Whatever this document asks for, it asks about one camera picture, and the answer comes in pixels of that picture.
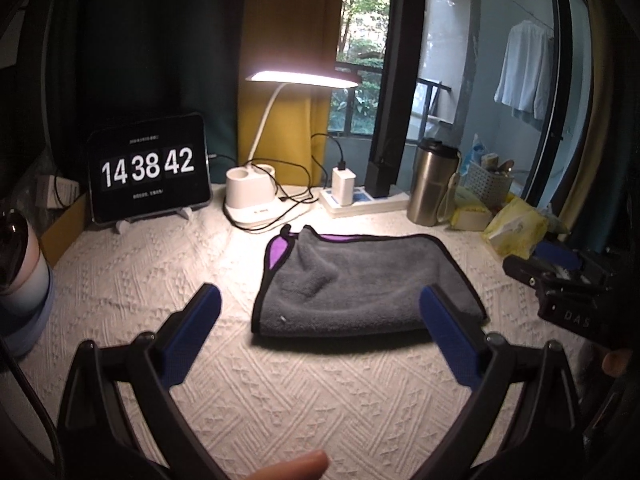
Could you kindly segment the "person's right hand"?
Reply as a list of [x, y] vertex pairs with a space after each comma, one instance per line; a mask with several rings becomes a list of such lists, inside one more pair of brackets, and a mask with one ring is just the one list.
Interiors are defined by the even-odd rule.
[[628, 350], [616, 350], [608, 352], [602, 361], [602, 370], [608, 376], [619, 378], [625, 374], [631, 352]]

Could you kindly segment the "person's left hand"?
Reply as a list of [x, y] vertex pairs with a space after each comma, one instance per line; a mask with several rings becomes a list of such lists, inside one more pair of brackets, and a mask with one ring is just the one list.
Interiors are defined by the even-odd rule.
[[326, 452], [318, 450], [295, 460], [259, 469], [246, 477], [246, 480], [318, 480], [328, 470], [329, 464]]

